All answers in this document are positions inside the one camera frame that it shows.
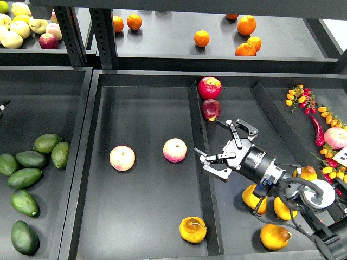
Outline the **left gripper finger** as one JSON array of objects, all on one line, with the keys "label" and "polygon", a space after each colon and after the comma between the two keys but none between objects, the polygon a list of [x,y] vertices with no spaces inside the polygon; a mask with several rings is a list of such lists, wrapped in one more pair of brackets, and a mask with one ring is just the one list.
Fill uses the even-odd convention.
[{"label": "left gripper finger", "polygon": [[2,100],[0,103],[0,116],[3,116],[5,107],[11,102],[10,99]]}]

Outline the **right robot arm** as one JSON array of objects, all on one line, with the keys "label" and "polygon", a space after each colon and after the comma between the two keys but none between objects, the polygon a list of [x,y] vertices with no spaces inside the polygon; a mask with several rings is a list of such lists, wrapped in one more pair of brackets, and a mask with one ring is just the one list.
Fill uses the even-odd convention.
[{"label": "right robot arm", "polygon": [[340,179],[332,184],[321,179],[305,180],[300,165],[295,165],[297,175],[293,177],[274,156],[253,144],[259,132],[255,127],[242,119],[216,123],[229,130],[232,138],[217,155],[194,149],[204,170],[222,181],[228,181],[234,171],[251,180],[255,184],[253,195],[258,199],[253,211],[256,216],[266,197],[279,197],[290,212],[298,211],[307,222],[313,231],[309,239],[325,259],[346,259],[346,217],[327,226],[316,216],[338,204],[336,191],[345,190],[346,183]]}]

